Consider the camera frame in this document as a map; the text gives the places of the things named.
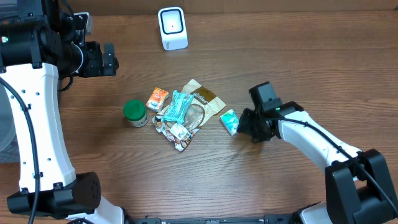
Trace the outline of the teal tissue pack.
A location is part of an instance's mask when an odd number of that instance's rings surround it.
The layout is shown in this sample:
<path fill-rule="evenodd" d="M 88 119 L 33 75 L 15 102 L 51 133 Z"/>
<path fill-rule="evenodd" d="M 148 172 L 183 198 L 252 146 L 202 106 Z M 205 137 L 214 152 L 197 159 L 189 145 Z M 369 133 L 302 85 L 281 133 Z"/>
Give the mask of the teal tissue pack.
<path fill-rule="evenodd" d="M 236 135 L 239 119 L 233 109 L 230 109 L 226 113 L 222 114 L 220 116 L 220 120 L 231 136 Z"/>

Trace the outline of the green lidded jar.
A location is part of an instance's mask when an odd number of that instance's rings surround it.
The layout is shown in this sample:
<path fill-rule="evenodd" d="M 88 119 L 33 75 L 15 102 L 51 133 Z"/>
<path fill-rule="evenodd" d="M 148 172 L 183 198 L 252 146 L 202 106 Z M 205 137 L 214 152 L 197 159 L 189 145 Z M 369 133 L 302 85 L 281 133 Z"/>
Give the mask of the green lidded jar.
<path fill-rule="evenodd" d="M 145 126 L 149 121 L 149 115 L 145 104 L 140 100 L 130 100 L 123 107 L 125 118 L 136 128 Z"/>

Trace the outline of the beige brown snack pouch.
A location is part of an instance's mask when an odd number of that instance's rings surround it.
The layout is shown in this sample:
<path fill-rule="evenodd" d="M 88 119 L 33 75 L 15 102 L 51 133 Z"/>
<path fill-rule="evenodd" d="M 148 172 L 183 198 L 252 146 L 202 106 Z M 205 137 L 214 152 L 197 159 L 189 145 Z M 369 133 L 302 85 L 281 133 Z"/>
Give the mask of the beige brown snack pouch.
<path fill-rule="evenodd" d="M 152 118 L 156 131 L 163 134 L 180 152 L 189 146 L 203 125 L 226 106 L 211 90 L 194 79 L 182 88 L 182 92 L 193 95 L 193 101 L 185 113 L 182 124 L 163 119 L 169 105 Z"/>

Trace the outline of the orange tissue pack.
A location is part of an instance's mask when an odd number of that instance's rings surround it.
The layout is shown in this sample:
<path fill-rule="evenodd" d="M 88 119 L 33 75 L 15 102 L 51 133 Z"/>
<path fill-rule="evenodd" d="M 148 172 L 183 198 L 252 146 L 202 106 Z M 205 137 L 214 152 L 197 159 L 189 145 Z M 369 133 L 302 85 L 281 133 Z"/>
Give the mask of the orange tissue pack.
<path fill-rule="evenodd" d="M 149 97 L 146 107 L 152 111 L 160 112 L 163 109 L 165 101 L 169 98 L 169 92 L 155 87 Z"/>

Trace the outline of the teal snack bar wrapper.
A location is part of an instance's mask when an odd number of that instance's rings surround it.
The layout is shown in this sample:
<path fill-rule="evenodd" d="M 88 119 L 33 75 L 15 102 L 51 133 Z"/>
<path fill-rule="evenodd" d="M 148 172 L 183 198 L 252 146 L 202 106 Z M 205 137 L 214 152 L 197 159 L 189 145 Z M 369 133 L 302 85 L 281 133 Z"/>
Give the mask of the teal snack bar wrapper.
<path fill-rule="evenodd" d="M 185 119 L 185 114 L 191 105 L 194 96 L 189 93 L 178 92 L 174 90 L 172 94 L 172 101 L 163 115 L 163 121 L 175 121 L 182 124 Z"/>

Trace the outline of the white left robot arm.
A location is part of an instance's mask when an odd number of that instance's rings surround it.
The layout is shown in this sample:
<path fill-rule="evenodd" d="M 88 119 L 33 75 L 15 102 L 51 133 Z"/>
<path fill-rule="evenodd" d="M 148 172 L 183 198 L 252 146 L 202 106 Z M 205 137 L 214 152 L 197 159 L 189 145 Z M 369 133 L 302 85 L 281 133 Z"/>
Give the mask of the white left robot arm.
<path fill-rule="evenodd" d="M 21 162 L 10 212 L 69 223 L 128 223 L 106 200 L 96 173 L 77 174 L 68 156 L 58 105 L 60 80 L 114 76 L 114 45 L 89 42 L 93 22 L 66 1 L 1 2 L 1 84 L 10 102 Z"/>

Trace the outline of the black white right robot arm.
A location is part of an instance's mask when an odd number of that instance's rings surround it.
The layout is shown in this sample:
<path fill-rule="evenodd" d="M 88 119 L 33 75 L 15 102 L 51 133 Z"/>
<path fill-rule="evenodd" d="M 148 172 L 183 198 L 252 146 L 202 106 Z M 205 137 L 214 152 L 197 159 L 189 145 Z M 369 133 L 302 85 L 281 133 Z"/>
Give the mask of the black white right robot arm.
<path fill-rule="evenodd" d="M 325 176 L 326 201 L 265 223 L 386 223 L 397 218 L 397 195 L 384 156 L 362 151 L 315 122 L 294 101 L 283 103 L 269 82 L 249 89 L 254 109 L 244 109 L 237 131 L 254 143 L 273 137 L 295 146 Z"/>

